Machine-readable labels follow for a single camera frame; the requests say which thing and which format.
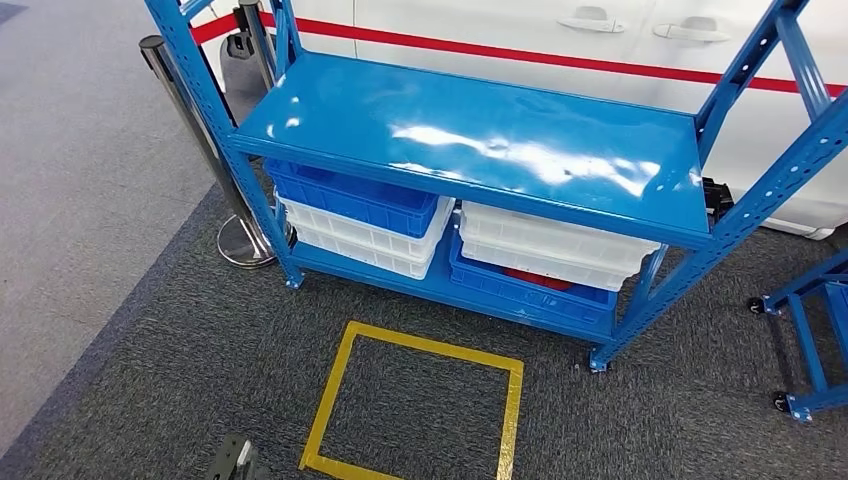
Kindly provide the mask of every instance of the gray carpet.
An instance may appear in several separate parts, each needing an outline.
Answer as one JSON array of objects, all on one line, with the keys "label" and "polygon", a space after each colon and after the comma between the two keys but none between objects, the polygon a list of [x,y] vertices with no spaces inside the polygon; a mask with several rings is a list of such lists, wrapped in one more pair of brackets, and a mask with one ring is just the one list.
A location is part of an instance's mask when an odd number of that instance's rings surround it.
[{"label": "gray carpet", "polygon": [[[323,274],[291,291],[276,267],[230,268],[214,244],[223,212],[213,190],[154,267],[158,287],[98,337],[0,478],[202,478],[227,432],[258,445],[271,478],[326,478],[297,465],[352,319],[524,361],[516,479],[848,472],[848,410],[809,425],[773,410],[772,390],[809,386],[791,325],[743,306],[845,232],[818,243],[755,233],[592,375],[586,345],[555,334]],[[822,348],[835,358],[832,342]],[[505,389],[503,371],[358,340],[320,452],[404,478],[494,478]]]}]

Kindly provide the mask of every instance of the blue cart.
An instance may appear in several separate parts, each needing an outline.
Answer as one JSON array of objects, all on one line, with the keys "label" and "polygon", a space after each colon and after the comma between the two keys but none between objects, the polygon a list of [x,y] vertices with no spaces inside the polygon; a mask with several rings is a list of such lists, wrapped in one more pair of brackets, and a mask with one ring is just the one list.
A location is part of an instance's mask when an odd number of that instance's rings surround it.
[{"label": "blue cart", "polygon": [[[326,272],[592,343],[609,362],[845,147],[848,93],[832,101],[796,22],[803,0],[776,0],[695,114],[586,98],[306,51],[276,0],[273,82],[236,128],[189,31],[211,0],[146,0],[214,142],[269,239],[286,285]],[[257,17],[247,19],[254,26]],[[742,91],[782,42],[810,126],[748,193],[712,217],[701,169]],[[290,247],[250,155],[660,242],[626,313],[580,322],[451,282],[446,240],[427,277],[402,277],[327,251]],[[685,258],[654,285],[668,246]]]},{"label": "blue cart", "polygon": [[784,307],[789,308],[814,391],[808,395],[774,392],[772,401],[778,410],[791,413],[802,422],[812,420],[811,414],[817,410],[848,405],[848,384],[828,385],[822,370],[802,304],[803,299],[810,295],[818,295],[827,306],[842,361],[848,366],[848,248],[816,265],[780,290],[748,300],[748,308],[754,313],[777,315]]}]

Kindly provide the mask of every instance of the red object in crate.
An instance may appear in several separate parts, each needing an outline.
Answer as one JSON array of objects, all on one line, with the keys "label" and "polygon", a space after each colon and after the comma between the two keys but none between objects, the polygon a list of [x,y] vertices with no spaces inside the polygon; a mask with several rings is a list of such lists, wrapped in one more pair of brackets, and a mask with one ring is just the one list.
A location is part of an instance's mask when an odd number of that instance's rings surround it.
[{"label": "red object in crate", "polygon": [[571,282],[566,282],[565,280],[546,277],[544,275],[536,275],[535,273],[530,272],[523,272],[521,270],[515,270],[514,268],[504,268],[504,274],[509,277],[524,280],[528,283],[533,283],[535,285],[541,285],[543,287],[548,287],[560,291],[567,290],[571,288],[571,285],[573,285]]}]

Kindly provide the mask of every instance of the yellow tape square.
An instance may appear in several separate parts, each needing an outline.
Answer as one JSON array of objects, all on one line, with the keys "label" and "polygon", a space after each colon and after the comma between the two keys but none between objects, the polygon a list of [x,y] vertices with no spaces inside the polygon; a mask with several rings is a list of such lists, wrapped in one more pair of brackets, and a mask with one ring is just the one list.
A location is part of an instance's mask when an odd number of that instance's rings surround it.
[{"label": "yellow tape square", "polygon": [[327,422],[330,420],[333,404],[336,402],[336,396],[341,387],[342,376],[344,376],[347,361],[350,358],[353,340],[357,335],[509,371],[501,448],[498,456],[498,471],[495,478],[497,480],[509,480],[512,478],[515,434],[518,427],[518,407],[521,401],[521,380],[524,375],[524,363],[514,358],[502,357],[492,353],[458,347],[405,333],[393,332],[355,321],[348,323],[345,333],[342,336],[341,345],[339,345],[336,359],[333,362],[333,368],[330,370],[329,378],[327,378],[327,386],[324,388],[321,403],[318,405],[318,413],[315,414],[312,430],[309,432],[309,439],[306,441],[306,447],[303,449],[303,456],[300,459],[299,465],[301,470],[309,467],[313,470],[345,480],[399,480],[398,477],[392,475],[357,467],[356,465],[322,457],[318,454],[318,449],[321,447],[321,441],[324,438],[324,432],[327,430]]}]

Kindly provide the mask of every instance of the blue plastic crate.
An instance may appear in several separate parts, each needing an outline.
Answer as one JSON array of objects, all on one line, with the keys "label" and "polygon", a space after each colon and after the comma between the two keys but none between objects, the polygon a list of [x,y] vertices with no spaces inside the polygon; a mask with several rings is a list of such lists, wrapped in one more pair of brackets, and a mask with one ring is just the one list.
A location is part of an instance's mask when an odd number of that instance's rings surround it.
[{"label": "blue plastic crate", "polygon": [[413,238],[427,232],[439,200],[432,193],[284,160],[266,159],[265,171],[283,198]]},{"label": "blue plastic crate", "polygon": [[463,257],[458,230],[454,231],[451,242],[453,283],[589,324],[609,321],[614,314],[618,298],[615,292],[576,284],[565,291],[558,291],[525,282],[504,274],[497,265]]}]

